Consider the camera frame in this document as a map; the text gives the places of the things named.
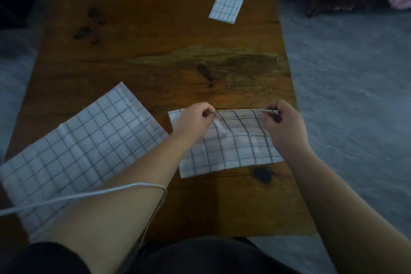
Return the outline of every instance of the person's right arm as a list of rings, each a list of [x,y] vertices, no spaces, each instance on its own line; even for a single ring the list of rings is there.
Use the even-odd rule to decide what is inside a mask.
[[[409,273],[411,241],[373,210],[312,151],[298,111],[280,100],[262,117],[290,167],[321,239],[339,273]]]

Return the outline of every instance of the person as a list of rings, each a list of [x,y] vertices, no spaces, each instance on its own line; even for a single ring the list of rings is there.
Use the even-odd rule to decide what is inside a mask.
[[[265,127],[290,167],[337,271],[408,273],[411,242],[316,156],[298,111],[283,100],[269,108],[278,110],[281,119],[262,113]],[[215,118],[204,117],[206,111],[215,109],[208,103],[188,107],[167,139],[100,188],[135,182],[167,186],[180,160]],[[81,199],[3,273],[115,273],[162,193],[160,188],[141,186]],[[138,254],[137,259],[129,273],[296,273],[255,246],[217,236],[185,240]]]

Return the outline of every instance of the dark clothing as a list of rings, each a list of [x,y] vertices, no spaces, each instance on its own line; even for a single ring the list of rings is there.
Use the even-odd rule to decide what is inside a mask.
[[[64,246],[41,242],[28,246],[2,272],[83,274],[90,270],[77,254]],[[217,236],[185,240],[154,251],[143,248],[128,273],[298,274],[252,244]]]

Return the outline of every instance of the table top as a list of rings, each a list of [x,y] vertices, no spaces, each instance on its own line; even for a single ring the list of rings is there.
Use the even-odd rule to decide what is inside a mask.
[[[54,0],[8,158],[121,81],[169,133],[167,112],[195,102],[295,105],[277,1],[244,0],[234,25],[208,18],[214,1]],[[87,17],[90,6],[105,24]],[[92,35],[74,39],[82,26]],[[147,239],[314,233],[290,169],[264,167],[270,183],[253,177],[255,166],[187,179],[177,172]]]

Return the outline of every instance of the grid pattern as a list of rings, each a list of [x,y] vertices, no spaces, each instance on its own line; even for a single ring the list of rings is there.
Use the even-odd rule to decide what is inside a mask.
[[[120,83],[79,114],[0,167],[15,206],[86,192],[121,172],[167,133]],[[31,238],[61,215],[69,201],[18,213]]]
[[[183,110],[171,111],[174,127]],[[262,127],[259,110],[218,111],[203,141],[180,163],[180,176],[192,177],[223,169],[282,161],[268,131]]]
[[[210,19],[234,24],[244,0],[215,0]]]

